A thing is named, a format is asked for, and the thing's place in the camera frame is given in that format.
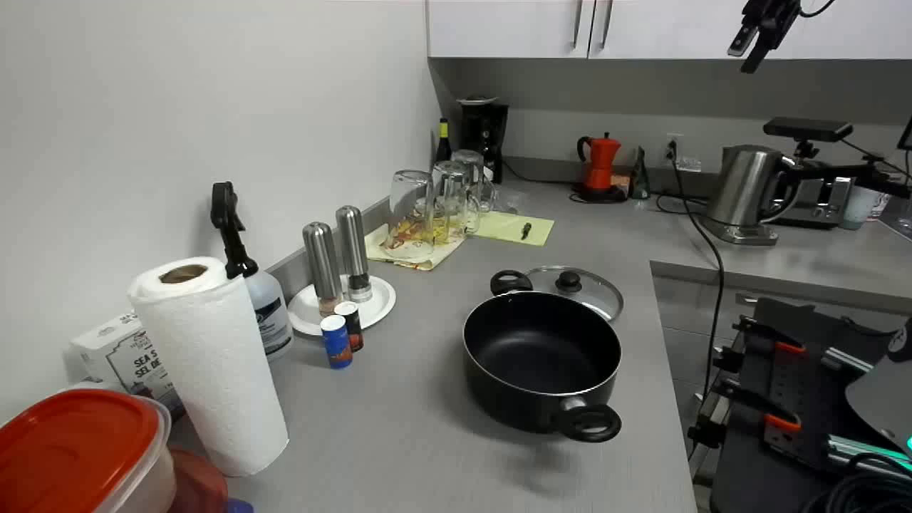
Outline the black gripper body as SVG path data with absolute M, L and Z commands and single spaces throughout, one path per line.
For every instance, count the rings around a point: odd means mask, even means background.
M 741 58 L 741 72 L 753 75 L 784 42 L 797 15 L 801 0 L 747 0 L 727 53 Z

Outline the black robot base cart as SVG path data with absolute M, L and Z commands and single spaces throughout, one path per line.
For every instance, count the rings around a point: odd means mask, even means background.
M 718 449 L 710 513 L 827 513 L 845 477 L 908 485 L 908 327 L 760 300 L 715 355 L 690 438 Z

